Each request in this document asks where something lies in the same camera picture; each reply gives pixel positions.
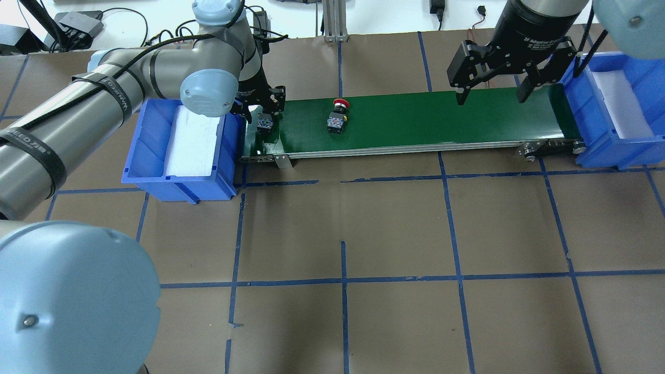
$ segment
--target blue grid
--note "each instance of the blue grid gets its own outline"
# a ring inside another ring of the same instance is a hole
[[[426,80],[428,83],[428,90],[432,91],[430,72],[428,68],[427,57],[425,54],[424,42],[422,40],[422,34],[418,33],[418,40],[421,47],[424,70],[426,74]],[[26,57],[23,61],[21,70],[19,71],[17,80],[12,88],[12,91],[9,95],[7,103],[3,107],[3,110],[0,114],[0,120],[3,119],[18,119],[20,116],[6,116],[7,109],[9,108],[11,99],[15,94],[17,87],[19,86],[19,81],[25,71],[29,58]],[[338,44],[338,78],[339,78],[339,94],[342,96],[342,44]],[[649,276],[649,275],[665,275],[665,269],[653,269],[653,270],[609,270],[609,271],[595,271],[595,272],[577,272],[573,266],[572,260],[567,257],[568,247],[565,239],[565,233],[563,226],[561,225],[561,218],[559,217],[555,196],[551,189],[549,183],[549,176],[558,176],[558,175],[583,175],[583,174],[614,174],[614,173],[640,173],[643,172],[648,178],[649,184],[653,189],[656,203],[659,205],[663,216],[665,217],[665,206],[663,203],[662,196],[660,195],[656,184],[654,182],[652,173],[653,172],[665,172],[663,167],[647,167],[635,168],[628,170],[613,170],[613,169],[602,169],[602,170],[566,170],[566,171],[548,171],[545,168],[544,162],[541,160],[541,170],[536,172],[506,172],[506,173],[489,173],[489,174],[452,174],[447,175],[442,153],[438,153],[438,158],[440,161],[441,174],[440,175],[431,175],[431,176],[403,176],[403,177],[386,177],[386,178],[359,178],[356,180],[341,181],[340,183],[363,183],[363,182],[395,182],[395,181],[410,181],[410,180],[438,180],[440,179],[443,182],[444,187],[444,200],[446,203],[446,211],[448,213],[448,222],[449,229],[451,232],[451,239],[453,244],[454,259],[456,274],[454,275],[442,275],[442,276],[406,276],[406,277],[383,277],[383,278],[348,278],[346,274],[346,244],[342,242],[341,244],[341,255],[342,255],[342,273],[340,278],[325,278],[325,279],[314,279],[314,280],[286,280],[286,281],[239,281],[238,269],[239,269],[239,257],[241,249],[241,237],[242,237],[242,227],[243,227],[243,215],[245,207],[245,194],[241,195],[241,204],[238,215],[238,227],[237,227],[237,242],[235,249],[235,259],[233,265],[233,280],[227,282],[207,282],[207,283],[171,283],[171,284],[162,284],[163,289],[188,289],[188,288],[203,288],[203,287],[228,287],[231,288],[231,299],[229,302],[229,323],[233,327],[239,327],[234,322],[235,317],[235,294],[238,287],[277,287],[277,286],[298,286],[298,285],[319,285],[319,284],[340,284],[342,286],[342,326],[343,326],[343,344],[344,344],[344,373],[349,374],[350,363],[349,363],[349,339],[348,339],[348,300],[346,296],[346,288],[348,284],[353,283],[392,283],[392,282],[420,282],[420,281],[455,281],[458,283],[459,295],[460,295],[460,306],[461,313],[464,325],[465,340],[467,346],[467,356],[469,359],[469,368],[472,373],[475,373],[475,365],[473,362],[473,351],[471,344],[471,336],[469,332],[469,323],[466,316],[466,303],[464,300],[464,281],[467,280],[517,280],[517,279],[544,279],[544,278],[570,278],[573,284],[575,291],[576,299],[580,309],[580,313],[583,319],[583,325],[585,332],[587,334],[587,340],[589,343],[589,349],[591,351],[593,361],[596,367],[597,373],[602,373],[600,362],[595,350],[595,345],[593,342],[593,336],[591,334],[591,329],[586,317],[586,312],[584,309],[584,303],[582,300],[581,293],[579,291],[579,285],[577,283],[577,278],[579,277],[604,277],[604,276]],[[551,207],[553,214],[555,216],[555,221],[557,223],[557,228],[559,229],[561,244],[564,252],[564,256],[567,258],[569,265],[568,272],[554,272],[554,273],[526,273],[526,274],[463,274],[462,267],[460,264],[459,254],[456,246],[456,236],[454,228],[454,217],[453,212],[450,206],[450,195],[448,192],[448,180],[455,178],[479,178],[479,177],[493,177],[493,178],[509,178],[514,176],[542,176],[545,182],[548,195],[550,197]],[[312,185],[318,183],[318,180],[298,180],[290,182],[262,182],[262,183],[247,183],[247,165],[243,165],[242,170],[242,183],[239,186],[240,188],[257,188],[257,187],[272,187],[272,186],[298,186],[298,185]],[[103,194],[103,193],[119,193],[119,192],[138,192],[141,191],[139,188],[108,188],[108,189],[90,189],[90,190],[61,190],[57,192],[49,206],[45,220],[50,220],[53,213],[53,209],[57,202],[59,195],[63,194]],[[144,219],[148,211],[148,202],[150,195],[146,193],[145,199],[143,201],[142,211],[136,230],[136,240],[139,241],[141,238]],[[232,340],[228,339],[226,342],[225,350],[225,373],[229,373],[229,365],[231,360],[231,348]]]

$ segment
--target velcro strap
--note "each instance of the velcro strap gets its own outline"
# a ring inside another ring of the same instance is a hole
[[[116,101],[118,101],[118,105],[120,105],[120,108],[122,109],[122,113],[124,115],[124,120],[122,121],[122,123],[124,123],[126,120],[129,119],[130,116],[132,116],[132,103],[129,101],[129,96],[127,96],[127,93],[118,84],[118,81],[116,81],[112,77],[109,77],[108,75],[104,75],[102,73],[90,73],[90,74],[75,75],[73,79],[74,82],[84,81],[104,87],[104,89],[108,93],[110,93],[113,96],[113,98],[116,99]]]
[[[0,130],[0,138],[29,154],[44,166],[51,177],[51,193],[48,198],[65,184],[67,180],[65,164],[50,146],[34,134],[21,127],[10,127]]]

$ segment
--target white background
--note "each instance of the white background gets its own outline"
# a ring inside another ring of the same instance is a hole
[[[127,7],[143,13],[148,19],[148,37],[162,29],[173,31],[183,21],[193,19],[191,0],[43,0],[47,10],[56,13],[69,11],[105,10]],[[467,29],[481,18],[476,8],[485,5],[487,20],[479,28],[494,27],[506,0],[446,0],[444,30]],[[246,5],[261,5],[268,11],[272,30],[288,33],[292,38],[314,37],[321,22],[321,4],[282,3],[277,0],[246,0]],[[578,18],[585,23],[591,2]],[[438,28],[435,15],[429,14],[430,0],[347,0],[346,17],[349,34],[407,33],[431,31]],[[24,10],[33,32],[44,39],[46,32]],[[92,49],[137,47],[145,26],[136,14],[113,11],[104,16],[104,30],[95,39]],[[0,0],[0,23],[25,27],[16,0]]]

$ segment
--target blue plastic container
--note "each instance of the blue plastic container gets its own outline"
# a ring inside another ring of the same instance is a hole
[[[242,121],[227,115],[220,120],[215,160],[209,176],[164,175],[164,160],[180,100],[147,100],[141,108],[122,183],[137,185],[160,201],[229,200],[236,195],[233,173]]]
[[[620,138],[592,72],[623,71],[654,136]],[[665,160],[665,60],[638,60],[622,53],[597,53],[573,79],[571,66],[561,81],[587,151],[577,158],[585,168],[626,169]]]

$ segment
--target robotic arm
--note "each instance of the robotic arm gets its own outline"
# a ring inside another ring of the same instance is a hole
[[[210,117],[249,116],[248,106],[259,104],[274,120],[285,88],[268,84],[243,6],[244,0],[195,1],[200,35],[176,38],[196,39],[193,49],[157,49],[165,42],[97,52],[91,73],[0,132],[0,219],[23,219],[50,198],[149,98],[180,98]]]
[[[462,42],[448,67],[448,80],[458,91],[458,104],[464,104],[473,87],[497,75],[527,73],[517,91],[519,102],[525,102],[535,88],[558,82],[577,54],[565,35],[588,3],[507,0],[489,44]],[[665,2],[594,0],[593,6],[622,51],[639,59],[665,57]]]

